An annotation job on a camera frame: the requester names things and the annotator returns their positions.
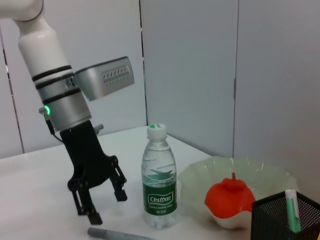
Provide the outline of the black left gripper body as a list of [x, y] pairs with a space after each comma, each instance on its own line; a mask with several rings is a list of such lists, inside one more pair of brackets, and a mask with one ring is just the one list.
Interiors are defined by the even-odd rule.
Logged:
[[89, 120], [61, 131], [60, 136], [73, 164], [73, 175], [67, 183], [69, 190], [94, 188], [107, 180], [117, 182], [112, 166], [115, 157], [104, 153]]

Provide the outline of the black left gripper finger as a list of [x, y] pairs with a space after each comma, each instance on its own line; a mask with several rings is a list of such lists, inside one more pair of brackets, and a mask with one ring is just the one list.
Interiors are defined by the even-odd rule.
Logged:
[[77, 213], [79, 216], [87, 216], [91, 225], [101, 225], [103, 223], [100, 214], [92, 202], [88, 188], [81, 188], [72, 191]]
[[127, 182], [125, 175], [123, 174], [119, 161], [117, 159], [109, 159], [109, 176], [108, 178], [111, 181], [111, 184], [114, 189], [114, 195], [118, 202], [127, 201], [127, 194], [123, 189], [124, 184]]

